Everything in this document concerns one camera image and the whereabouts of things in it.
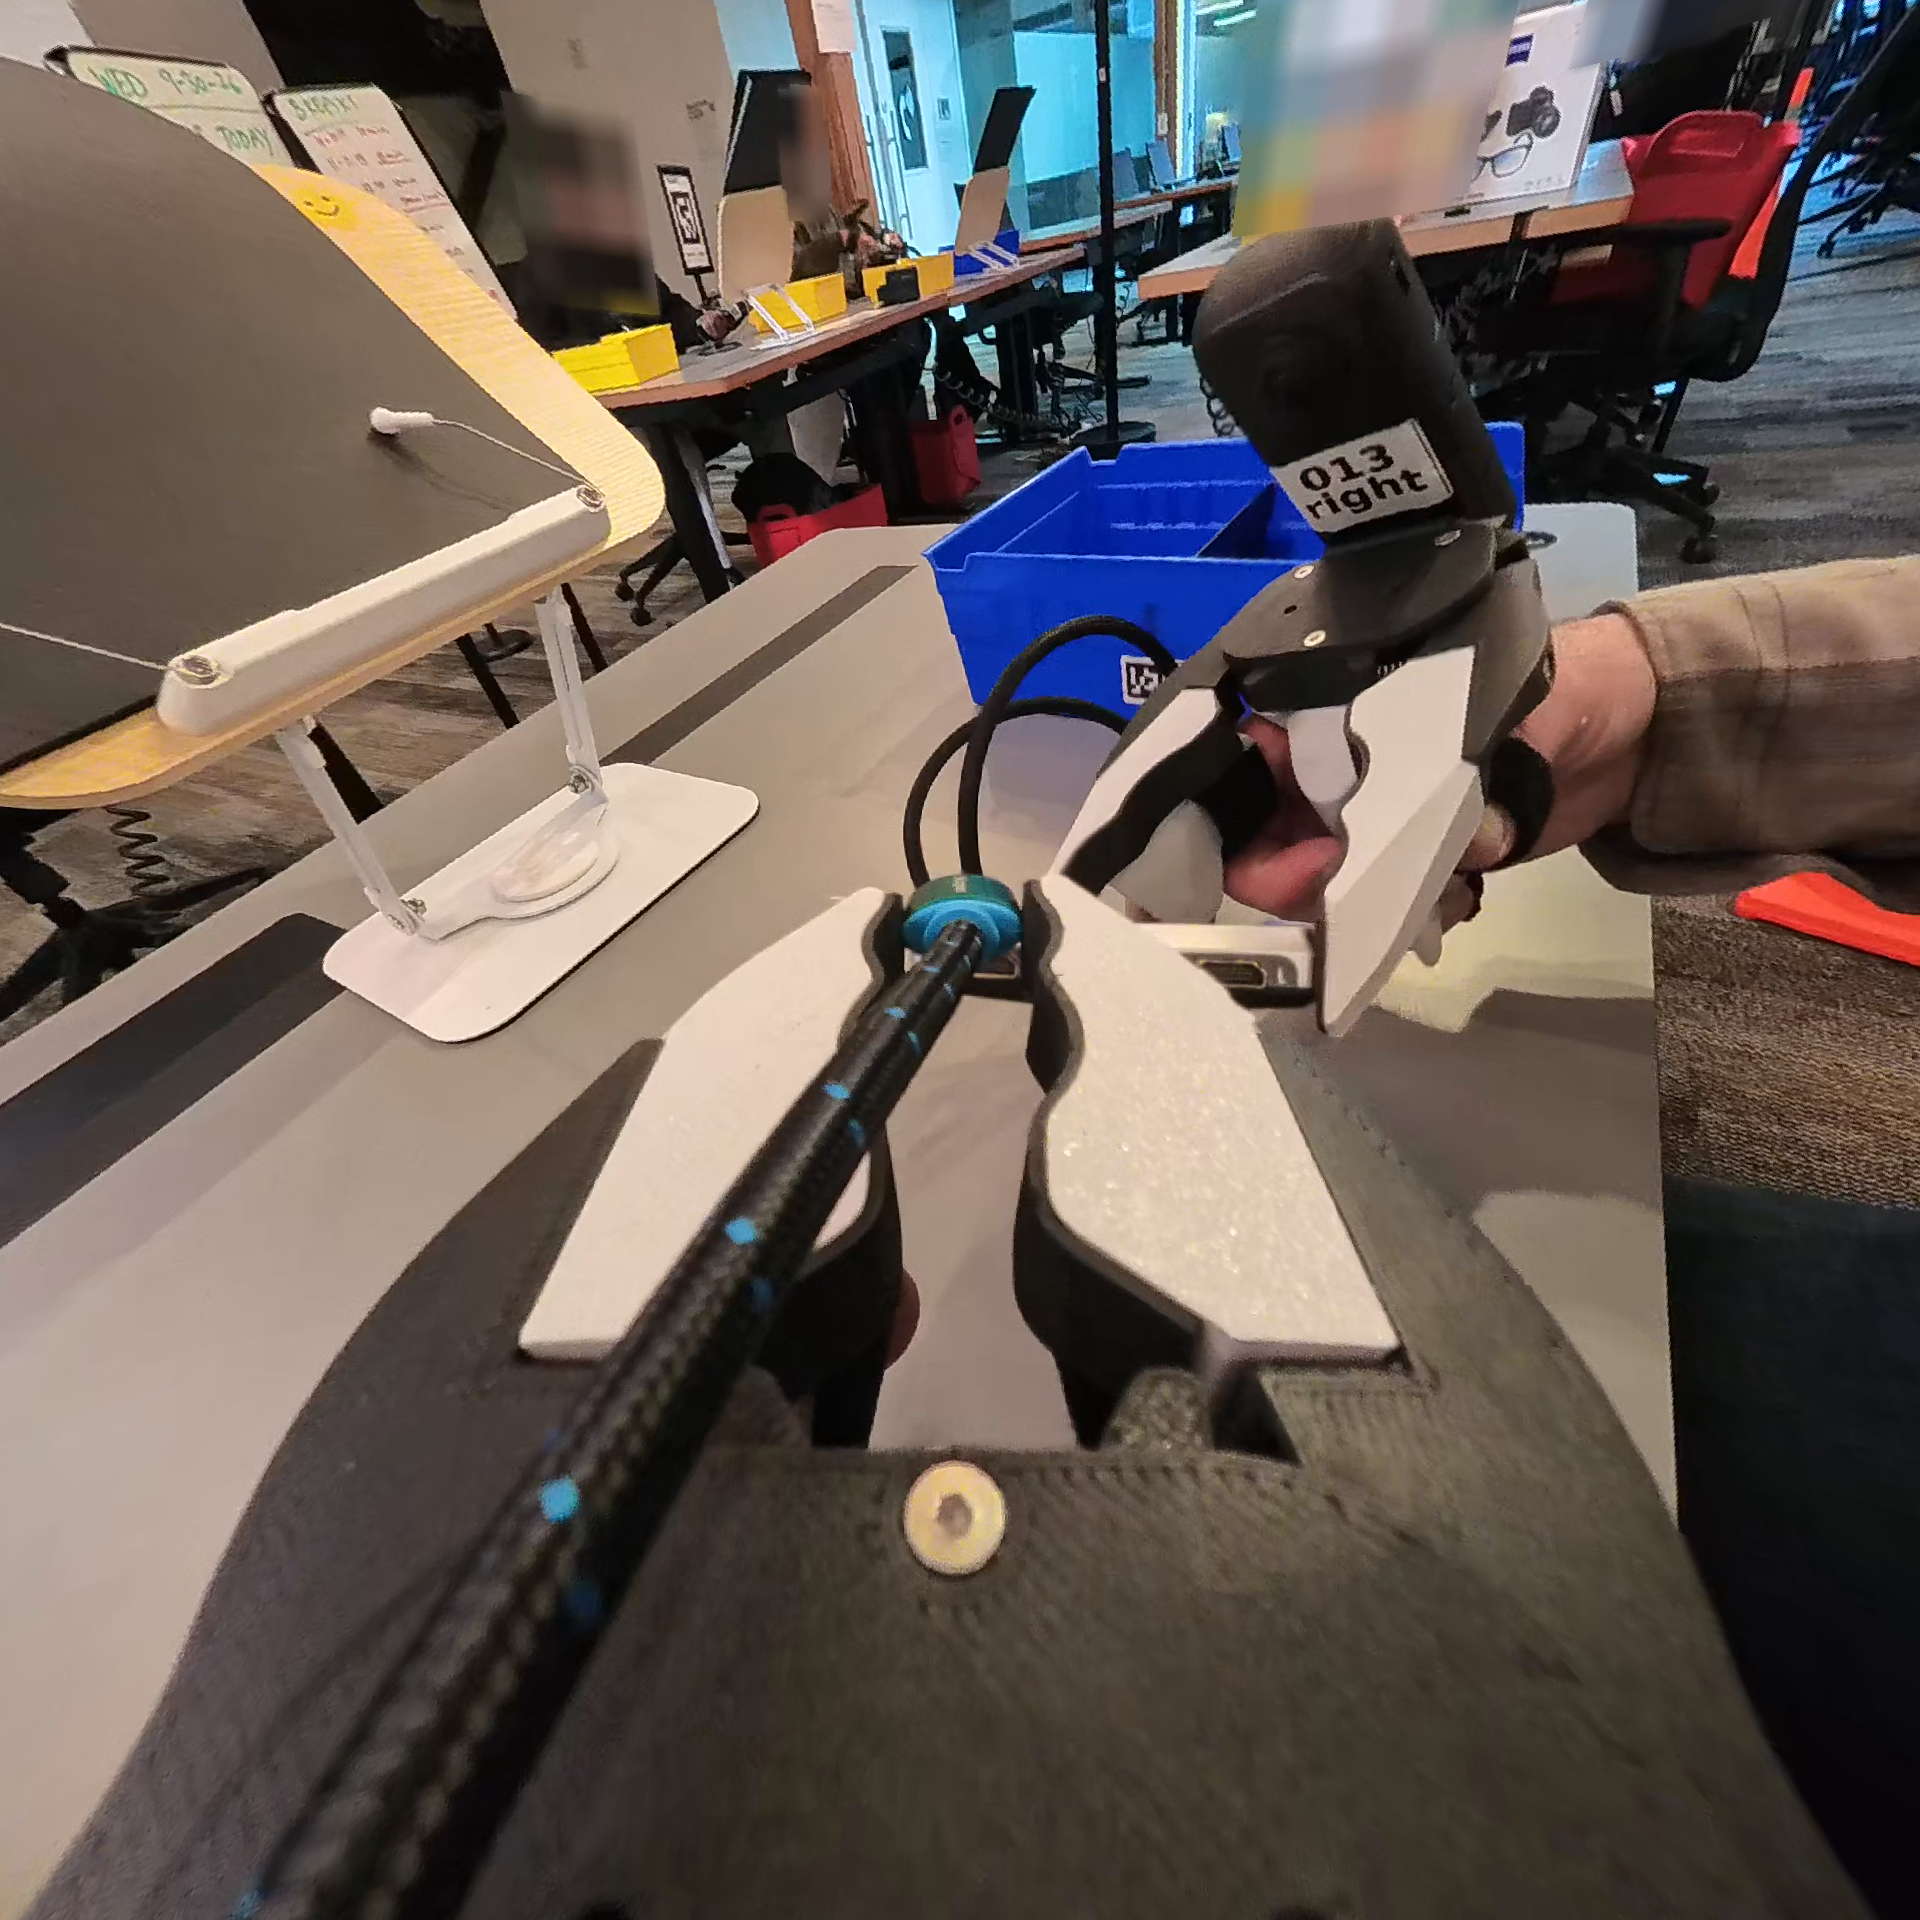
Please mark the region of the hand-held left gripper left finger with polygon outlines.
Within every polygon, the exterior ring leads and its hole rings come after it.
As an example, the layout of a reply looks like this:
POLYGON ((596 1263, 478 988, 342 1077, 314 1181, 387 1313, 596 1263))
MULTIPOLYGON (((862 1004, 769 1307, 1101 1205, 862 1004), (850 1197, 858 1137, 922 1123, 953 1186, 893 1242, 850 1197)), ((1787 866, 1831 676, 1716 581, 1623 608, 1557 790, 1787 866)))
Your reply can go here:
MULTIPOLYGON (((520 1328, 541 1363, 594 1363, 625 1334, 760 1141, 902 968, 897 894, 860 887, 724 973, 668 1027, 520 1328)), ((884 1137, 867 1148, 756 1354, 807 1408, 812 1442, 868 1442, 902 1231, 884 1137)))

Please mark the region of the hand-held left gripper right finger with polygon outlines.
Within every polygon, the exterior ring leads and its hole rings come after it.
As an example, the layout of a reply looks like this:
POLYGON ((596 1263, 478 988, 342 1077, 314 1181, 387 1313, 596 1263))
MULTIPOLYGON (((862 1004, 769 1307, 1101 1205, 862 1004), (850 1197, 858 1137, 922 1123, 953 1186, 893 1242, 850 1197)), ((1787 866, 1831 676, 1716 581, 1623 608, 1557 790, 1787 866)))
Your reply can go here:
POLYGON ((1255 1015, 1149 924, 1032 882, 1020 964, 1040 1089, 1015 1300, 1095 1448, 1151 1372, 1200 1418, 1262 1366, 1386 1370, 1403 1341, 1255 1015))

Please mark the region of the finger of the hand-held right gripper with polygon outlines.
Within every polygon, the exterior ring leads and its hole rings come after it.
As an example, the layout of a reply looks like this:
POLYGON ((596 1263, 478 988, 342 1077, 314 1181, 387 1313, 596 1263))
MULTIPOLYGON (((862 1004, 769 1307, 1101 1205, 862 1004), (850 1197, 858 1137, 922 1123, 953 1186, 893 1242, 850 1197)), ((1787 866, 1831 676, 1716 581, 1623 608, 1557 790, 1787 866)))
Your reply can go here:
POLYGON ((1313 716, 1313 805, 1342 857, 1321 894, 1320 1024, 1345 1034, 1412 952, 1437 960, 1440 904, 1482 821, 1463 755, 1475 656, 1407 661, 1313 716))
POLYGON ((1210 924, 1223 866, 1277 811, 1277 783, 1211 688, 1154 695, 1095 777, 1052 871, 1166 924, 1210 924))

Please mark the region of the silver HDMI switch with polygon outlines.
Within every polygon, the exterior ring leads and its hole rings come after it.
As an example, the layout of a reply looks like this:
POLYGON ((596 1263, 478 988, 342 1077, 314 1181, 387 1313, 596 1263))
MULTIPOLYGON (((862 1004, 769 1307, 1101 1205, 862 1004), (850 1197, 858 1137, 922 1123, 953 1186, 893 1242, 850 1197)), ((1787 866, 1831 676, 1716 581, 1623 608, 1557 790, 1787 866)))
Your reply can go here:
POLYGON ((975 973, 969 996, 1113 1015, 1211 1017, 1227 1001, 1253 1009, 1321 1007, 1316 935, 1305 924, 1131 924, 1104 906, 1035 897, 1035 924, 1011 963, 975 973))

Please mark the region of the person's right forearm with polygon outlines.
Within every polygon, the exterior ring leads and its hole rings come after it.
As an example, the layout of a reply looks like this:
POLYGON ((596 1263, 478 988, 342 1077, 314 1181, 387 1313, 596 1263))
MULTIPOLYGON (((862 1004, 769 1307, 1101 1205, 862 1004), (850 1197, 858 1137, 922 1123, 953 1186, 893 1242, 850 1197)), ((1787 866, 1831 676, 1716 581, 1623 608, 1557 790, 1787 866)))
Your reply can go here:
POLYGON ((1610 887, 1729 894, 1818 871, 1918 909, 1918 559, 1845 559, 1597 608, 1656 683, 1610 887))

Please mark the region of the person's right hand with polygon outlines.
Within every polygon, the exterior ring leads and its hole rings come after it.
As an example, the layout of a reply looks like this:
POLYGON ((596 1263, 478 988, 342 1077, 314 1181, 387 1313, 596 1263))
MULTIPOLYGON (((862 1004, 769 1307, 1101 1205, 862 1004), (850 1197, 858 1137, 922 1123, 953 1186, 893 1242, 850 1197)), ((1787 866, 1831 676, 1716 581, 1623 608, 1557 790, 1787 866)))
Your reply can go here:
MULTIPOLYGON (((1552 630, 1552 658, 1548 695, 1515 731, 1545 759, 1552 784, 1532 857, 1580 849, 1626 821, 1659 691, 1639 628, 1616 608, 1561 622, 1552 630)), ((1308 922, 1342 850, 1291 775, 1284 728, 1252 718, 1239 731, 1260 751, 1278 801, 1252 841, 1223 864, 1223 894, 1268 917, 1308 922)))

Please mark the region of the blue plastic bin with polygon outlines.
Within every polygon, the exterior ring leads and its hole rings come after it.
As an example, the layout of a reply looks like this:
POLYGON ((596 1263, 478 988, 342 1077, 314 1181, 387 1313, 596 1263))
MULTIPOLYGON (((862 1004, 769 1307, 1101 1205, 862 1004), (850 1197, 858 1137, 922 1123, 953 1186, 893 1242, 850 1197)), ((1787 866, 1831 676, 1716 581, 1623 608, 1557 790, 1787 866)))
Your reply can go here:
POLYGON ((1189 661, 1316 563, 1323 536, 1416 521, 1446 486, 1402 426, 1275 473, 1248 440, 1075 451, 926 550, 975 703, 1078 618, 1117 616, 1189 661))

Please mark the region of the red tool bag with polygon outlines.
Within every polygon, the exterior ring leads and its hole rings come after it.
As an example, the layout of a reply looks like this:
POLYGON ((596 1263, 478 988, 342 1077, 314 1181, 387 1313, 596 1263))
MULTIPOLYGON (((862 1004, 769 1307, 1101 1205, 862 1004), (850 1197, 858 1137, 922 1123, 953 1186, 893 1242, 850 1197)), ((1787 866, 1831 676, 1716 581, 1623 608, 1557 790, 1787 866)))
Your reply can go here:
POLYGON ((907 430, 918 497, 927 510, 958 508, 980 486, 980 462, 973 414, 963 407, 907 430))
POLYGON ((801 511, 785 502, 768 503, 749 521, 749 544, 766 570, 795 554, 807 542, 831 533, 887 527, 886 491, 879 484, 842 488, 826 505, 801 511))

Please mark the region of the orange floor marker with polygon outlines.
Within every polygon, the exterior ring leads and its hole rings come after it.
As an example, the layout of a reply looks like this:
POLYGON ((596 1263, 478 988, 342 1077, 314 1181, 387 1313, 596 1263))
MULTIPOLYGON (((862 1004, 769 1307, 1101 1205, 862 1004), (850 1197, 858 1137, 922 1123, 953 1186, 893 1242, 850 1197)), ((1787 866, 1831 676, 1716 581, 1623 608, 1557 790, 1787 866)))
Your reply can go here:
POLYGON ((1834 947, 1918 966, 1918 914, 1888 909, 1825 873, 1790 873, 1749 887, 1732 901, 1749 922, 1773 924, 1834 947))

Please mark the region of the black pole stand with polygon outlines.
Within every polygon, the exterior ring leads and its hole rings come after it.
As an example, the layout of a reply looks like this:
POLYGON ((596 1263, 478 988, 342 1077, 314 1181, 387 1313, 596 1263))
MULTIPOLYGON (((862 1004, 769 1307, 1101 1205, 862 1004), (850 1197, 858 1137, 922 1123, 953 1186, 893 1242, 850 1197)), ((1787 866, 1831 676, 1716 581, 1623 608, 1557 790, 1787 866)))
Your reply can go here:
POLYGON ((1099 414, 1083 430, 1075 444, 1095 462, 1111 462, 1122 446, 1156 439, 1147 424, 1120 416, 1120 378, 1117 363, 1117 141, 1111 98, 1111 5, 1093 2, 1093 77, 1098 137, 1098 243, 1090 253, 1095 284, 1093 349, 1099 380, 1099 414))

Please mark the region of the white product poster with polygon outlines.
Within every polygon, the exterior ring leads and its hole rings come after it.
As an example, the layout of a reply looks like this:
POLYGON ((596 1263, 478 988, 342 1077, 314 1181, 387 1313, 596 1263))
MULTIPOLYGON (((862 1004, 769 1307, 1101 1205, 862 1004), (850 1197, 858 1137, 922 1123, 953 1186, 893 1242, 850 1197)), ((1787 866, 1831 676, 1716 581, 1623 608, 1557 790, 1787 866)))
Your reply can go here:
POLYGON ((1581 57, 1583 34, 1583 5, 1513 20, 1463 191, 1464 205, 1536 202, 1571 189, 1601 90, 1601 65, 1581 57))

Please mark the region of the red office chair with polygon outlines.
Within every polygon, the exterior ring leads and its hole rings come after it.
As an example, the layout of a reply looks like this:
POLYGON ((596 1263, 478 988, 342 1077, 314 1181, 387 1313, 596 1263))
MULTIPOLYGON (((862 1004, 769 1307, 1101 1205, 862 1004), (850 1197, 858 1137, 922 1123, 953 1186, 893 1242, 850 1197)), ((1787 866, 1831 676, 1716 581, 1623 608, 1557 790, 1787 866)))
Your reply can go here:
POLYGON ((1544 351, 1653 382, 1744 373, 1763 287, 1737 260, 1765 233, 1800 137, 1794 121, 1749 111, 1692 111, 1628 137, 1628 218, 1602 241, 1602 262, 1566 259, 1555 269, 1538 318, 1544 351))

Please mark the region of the person's legs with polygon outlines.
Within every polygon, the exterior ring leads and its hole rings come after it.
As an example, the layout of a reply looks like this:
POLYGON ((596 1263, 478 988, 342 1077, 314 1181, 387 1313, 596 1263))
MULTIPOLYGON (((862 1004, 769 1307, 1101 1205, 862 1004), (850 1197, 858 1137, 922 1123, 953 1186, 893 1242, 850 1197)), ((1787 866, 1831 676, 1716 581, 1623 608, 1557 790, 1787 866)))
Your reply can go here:
POLYGON ((1678 1524, 1768 1739, 1918 1914, 1918 1217, 1664 1182, 1678 1524))

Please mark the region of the wood-rimmed black board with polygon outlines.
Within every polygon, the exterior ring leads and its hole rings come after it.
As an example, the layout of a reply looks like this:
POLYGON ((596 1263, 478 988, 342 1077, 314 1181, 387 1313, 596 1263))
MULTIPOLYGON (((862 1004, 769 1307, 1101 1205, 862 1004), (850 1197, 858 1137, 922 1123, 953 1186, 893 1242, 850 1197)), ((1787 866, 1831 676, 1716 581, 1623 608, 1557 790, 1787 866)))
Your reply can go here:
POLYGON ((4 62, 4 805, 157 793, 660 519, 601 400, 325 191, 4 62))

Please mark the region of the handwritten whiteboard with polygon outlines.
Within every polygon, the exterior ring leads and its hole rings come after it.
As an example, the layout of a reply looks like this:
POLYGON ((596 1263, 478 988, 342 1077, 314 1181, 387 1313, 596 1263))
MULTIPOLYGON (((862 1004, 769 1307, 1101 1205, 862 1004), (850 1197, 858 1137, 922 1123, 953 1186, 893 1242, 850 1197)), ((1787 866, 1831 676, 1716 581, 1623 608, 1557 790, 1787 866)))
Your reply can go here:
POLYGON ((513 302, 399 107, 374 84, 281 86, 262 98, 298 156, 408 218, 509 318, 513 302))
POLYGON ((299 165, 262 95, 225 62, 62 44, 49 48, 42 63, 185 128, 251 167, 299 165))

